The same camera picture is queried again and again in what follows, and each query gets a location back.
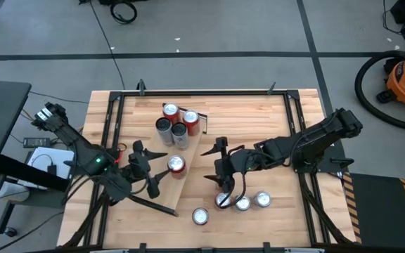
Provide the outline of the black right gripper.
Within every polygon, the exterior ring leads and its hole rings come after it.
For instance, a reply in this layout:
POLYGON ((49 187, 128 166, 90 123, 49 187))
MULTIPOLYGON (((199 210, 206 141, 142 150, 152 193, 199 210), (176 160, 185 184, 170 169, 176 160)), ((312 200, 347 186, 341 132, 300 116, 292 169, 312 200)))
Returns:
POLYGON ((221 158, 214 162, 216 175, 204 175, 204 178, 218 183, 224 193, 229 193, 235 186, 235 173, 245 174, 259 165, 258 154, 254 150, 239 147, 227 151, 227 137, 216 138, 215 146, 201 156, 221 153, 221 158))

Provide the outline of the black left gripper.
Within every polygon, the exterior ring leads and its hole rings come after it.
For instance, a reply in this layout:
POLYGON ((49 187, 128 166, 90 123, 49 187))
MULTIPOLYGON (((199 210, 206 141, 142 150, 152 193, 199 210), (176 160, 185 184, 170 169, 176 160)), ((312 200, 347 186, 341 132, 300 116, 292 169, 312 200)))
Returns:
POLYGON ((131 169, 130 178, 134 183, 144 180, 144 184, 139 190, 132 192, 132 195, 137 195, 146 189, 150 199, 159 196, 160 190, 158 184, 166 175, 168 175, 169 170, 165 170, 154 175, 154 177, 151 177, 149 161, 166 155, 168 155, 168 153, 155 153, 149 151, 147 148, 143 147, 142 141, 133 142, 133 153, 128 155, 129 166, 131 169))

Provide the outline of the red Coca-Cola can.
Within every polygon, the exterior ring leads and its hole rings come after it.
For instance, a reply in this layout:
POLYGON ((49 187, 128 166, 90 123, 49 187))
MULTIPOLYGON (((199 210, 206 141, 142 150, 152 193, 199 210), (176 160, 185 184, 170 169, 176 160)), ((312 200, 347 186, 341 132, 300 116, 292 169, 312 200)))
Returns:
POLYGON ((186 111, 183 116, 183 121, 184 124, 186 125, 189 136, 196 136, 199 133, 200 116, 196 111, 194 110, 186 111))
POLYGON ((163 106, 162 113, 172 124, 176 124, 180 121, 180 109, 174 103, 166 103, 163 106))
POLYGON ((173 155, 168 159, 167 168, 175 179, 183 179, 186 176, 186 161, 180 155, 173 155))
POLYGON ((195 224, 203 226, 209 220, 209 213, 202 207, 196 208, 192 213, 192 220, 195 224))
POLYGON ((231 195, 228 193, 219 193, 215 197, 214 202, 217 209, 227 209, 231 207, 231 195))

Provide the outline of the silver can with black lid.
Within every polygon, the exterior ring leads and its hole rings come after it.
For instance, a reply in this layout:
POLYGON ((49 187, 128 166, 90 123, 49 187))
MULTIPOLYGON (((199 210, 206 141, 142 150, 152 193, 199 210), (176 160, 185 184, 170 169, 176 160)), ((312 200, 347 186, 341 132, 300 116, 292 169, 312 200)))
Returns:
POLYGON ((187 149, 189 144, 188 130, 184 123, 178 122, 172 126, 172 137, 178 149, 187 149))
POLYGON ((157 121, 155 122, 155 128, 164 145, 174 145, 172 136, 172 123, 168 118, 161 117, 157 119, 157 121))

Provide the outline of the wooden shelf with black legs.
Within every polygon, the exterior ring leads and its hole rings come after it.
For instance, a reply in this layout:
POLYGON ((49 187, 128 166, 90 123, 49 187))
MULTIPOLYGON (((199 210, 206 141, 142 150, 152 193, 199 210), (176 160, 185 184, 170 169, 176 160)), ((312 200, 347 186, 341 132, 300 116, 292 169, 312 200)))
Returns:
POLYGON ((128 164, 128 154, 133 152, 133 142, 142 141, 143 147, 154 153, 167 153, 166 156, 151 160, 150 175, 155 176, 167 170, 167 161, 173 155, 180 155, 185 159, 186 170, 180 178, 175 178, 168 173, 160 180, 158 188, 160 195, 157 198, 150 198, 146 190, 137 196, 145 200, 168 207, 175 210, 181 197, 186 179, 189 178, 191 164, 195 159, 198 144, 205 130, 206 119, 200 120, 200 132, 195 136, 190 136, 187 149, 180 150, 174 145, 165 145, 155 128, 155 122, 162 116, 162 104, 137 103, 135 105, 126 105, 123 107, 122 123, 120 125, 119 142, 127 146, 124 151, 120 166, 128 164))

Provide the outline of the silver Diet Coke can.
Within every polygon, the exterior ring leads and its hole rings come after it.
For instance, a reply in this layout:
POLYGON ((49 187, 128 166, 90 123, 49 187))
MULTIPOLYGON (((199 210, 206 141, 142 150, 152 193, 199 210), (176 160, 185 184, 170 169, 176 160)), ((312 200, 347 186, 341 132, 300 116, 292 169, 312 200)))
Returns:
POLYGON ((271 200, 270 194, 266 191, 259 191, 254 196, 254 203, 261 208, 269 207, 271 200))
POLYGON ((240 212, 244 212, 249 210, 250 206, 251 206, 251 200, 248 196, 244 195, 244 196, 239 196, 237 195, 235 197, 235 207, 238 211, 240 212))

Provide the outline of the white box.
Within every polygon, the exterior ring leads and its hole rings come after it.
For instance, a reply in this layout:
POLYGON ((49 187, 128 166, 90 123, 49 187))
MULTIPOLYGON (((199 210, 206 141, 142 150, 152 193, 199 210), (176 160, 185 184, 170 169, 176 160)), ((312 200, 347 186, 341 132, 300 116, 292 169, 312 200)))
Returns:
POLYGON ((38 170, 47 172, 51 164, 57 166, 57 174, 63 179, 70 178, 70 166, 65 161, 73 161, 74 153, 70 150, 59 150, 54 148, 36 148, 27 164, 38 170))

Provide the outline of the black power brick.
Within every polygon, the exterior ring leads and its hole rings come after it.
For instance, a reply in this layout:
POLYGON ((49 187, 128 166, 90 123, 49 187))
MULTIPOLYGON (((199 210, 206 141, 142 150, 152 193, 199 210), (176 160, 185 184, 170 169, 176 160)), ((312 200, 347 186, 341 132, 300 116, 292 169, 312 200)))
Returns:
POLYGON ((23 148, 49 148, 51 146, 50 138, 24 138, 22 141, 23 148))

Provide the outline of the black mat with hazard stripes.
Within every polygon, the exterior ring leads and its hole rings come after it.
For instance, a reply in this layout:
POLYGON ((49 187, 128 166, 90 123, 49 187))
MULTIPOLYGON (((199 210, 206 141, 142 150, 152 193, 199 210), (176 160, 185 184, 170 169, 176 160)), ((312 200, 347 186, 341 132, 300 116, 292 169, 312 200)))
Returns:
POLYGON ((356 241, 405 249, 405 179, 347 172, 342 182, 356 241))

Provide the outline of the black metal table frame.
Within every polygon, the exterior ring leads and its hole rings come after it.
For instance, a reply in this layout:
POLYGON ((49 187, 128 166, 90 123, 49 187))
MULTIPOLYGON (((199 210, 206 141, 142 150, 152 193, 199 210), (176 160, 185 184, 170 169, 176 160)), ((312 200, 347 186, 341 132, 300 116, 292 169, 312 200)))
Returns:
POLYGON ((264 90, 167 90, 148 91, 145 96, 128 97, 124 106, 137 103, 176 103, 182 108, 207 115, 203 134, 192 161, 189 178, 176 206, 169 215, 124 200, 106 209, 107 219, 95 219, 91 241, 104 248, 136 249, 142 242, 148 249, 305 247, 309 232, 297 174, 290 168, 236 175, 234 194, 253 196, 265 190, 272 197, 271 206, 253 207, 245 212, 234 208, 217 209, 219 189, 204 175, 214 173, 214 155, 201 156, 210 150, 216 137, 225 136, 231 147, 255 143, 298 130, 298 119, 307 126, 320 122, 325 114, 315 89, 299 90, 300 101, 286 100, 282 91, 269 95, 264 90), (199 226, 192 213, 202 207, 209 213, 208 222, 199 226))

